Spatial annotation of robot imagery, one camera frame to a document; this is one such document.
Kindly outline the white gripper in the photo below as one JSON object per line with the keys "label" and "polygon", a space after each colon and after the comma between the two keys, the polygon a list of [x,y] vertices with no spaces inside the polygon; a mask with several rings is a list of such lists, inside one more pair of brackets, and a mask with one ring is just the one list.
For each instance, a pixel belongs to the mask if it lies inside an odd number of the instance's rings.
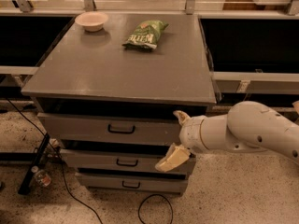
{"label": "white gripper", "polygon": [[205,116],[190,117],[187,113],[176,110],[173,112],[181,126],[179,140],[182,145],[172,144],[166,155],[159,160],[155,168],[160,172],[168,172],[187,161],[191,153],[207,151],[202,140],[201,128]]}

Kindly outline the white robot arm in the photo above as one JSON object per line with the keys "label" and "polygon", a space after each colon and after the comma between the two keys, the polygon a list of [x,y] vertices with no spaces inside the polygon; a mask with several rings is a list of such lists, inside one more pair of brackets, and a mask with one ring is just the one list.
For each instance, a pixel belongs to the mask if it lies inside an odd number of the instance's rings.
{"label": "white robot arm", "polygon": [[274,109],[252,101],[240,102],[225,115],[191,117],[176,111],[180,143],[173,144],[155,168],[169,172],[192,154],[210,150],[251,153],[267,150],[299,163],[299,125]]}

